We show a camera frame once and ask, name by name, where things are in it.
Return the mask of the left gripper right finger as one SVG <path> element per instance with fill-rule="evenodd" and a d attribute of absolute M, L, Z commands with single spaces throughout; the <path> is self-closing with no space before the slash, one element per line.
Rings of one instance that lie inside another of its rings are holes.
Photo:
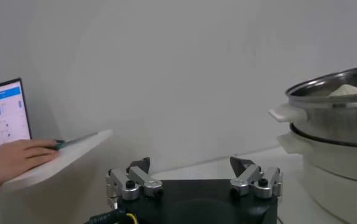
<path fill-rule="evenodd" d="M 280 198 L 283 190 L 283 173 L 278 167 L 262 169 L 253 161 L 230 157 L 235 178 L 230 180 L 230 193 L 235 198 L 253 193 L 260 199 Z"/>

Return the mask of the person's bare hand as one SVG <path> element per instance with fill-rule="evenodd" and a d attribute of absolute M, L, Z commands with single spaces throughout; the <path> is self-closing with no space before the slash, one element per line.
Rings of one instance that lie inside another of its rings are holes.
<path fill-rule="evenodd" d="M 0 145 L 0 187 L 58 156 L 55 140 L 22 139 Z"/>

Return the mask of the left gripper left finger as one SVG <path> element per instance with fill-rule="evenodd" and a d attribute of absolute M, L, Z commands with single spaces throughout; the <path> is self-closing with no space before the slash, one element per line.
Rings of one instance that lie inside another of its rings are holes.
<path fill-rule="evenodd" d="M 110 169 L 105 177 L 108 206 L 117 209 L 119 200 L 132 202 L 141 196 L 153 199 L 162 198 L 162 181 L 152 178 L 148 173 L 150 164 L 150 158 L 146 157 L 131 162 L 124 172 L 120 169 Z"/>

